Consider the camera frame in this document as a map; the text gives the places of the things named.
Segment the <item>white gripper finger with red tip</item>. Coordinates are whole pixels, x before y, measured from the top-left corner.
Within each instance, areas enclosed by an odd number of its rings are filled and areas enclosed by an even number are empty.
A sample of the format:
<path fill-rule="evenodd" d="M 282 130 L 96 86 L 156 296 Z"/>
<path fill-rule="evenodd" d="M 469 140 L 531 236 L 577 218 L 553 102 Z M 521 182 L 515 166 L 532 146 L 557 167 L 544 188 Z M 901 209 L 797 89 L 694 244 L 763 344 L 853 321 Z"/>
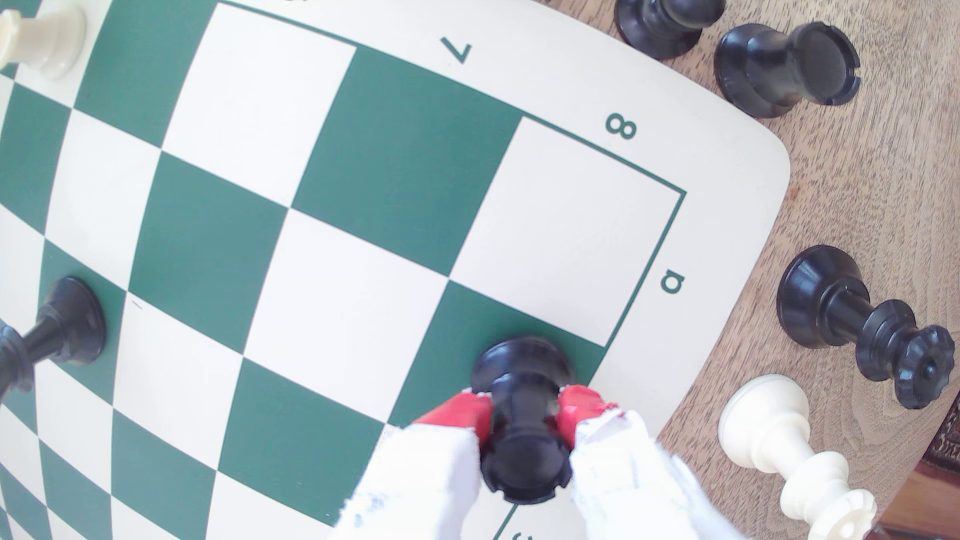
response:
<path fill-rule="evenodd" d="M 370 460 L 332 539 L 460 539 L 481 484 L 494 405 L 461 391 L 385 442 Z"/>
<path fill-rule="evenodd" d="M 572 498 L 589 539 L 742 539 L 678 454 L 642 416 L 580 384 L 558 394 L 558 432 L 572 446 Z"/>

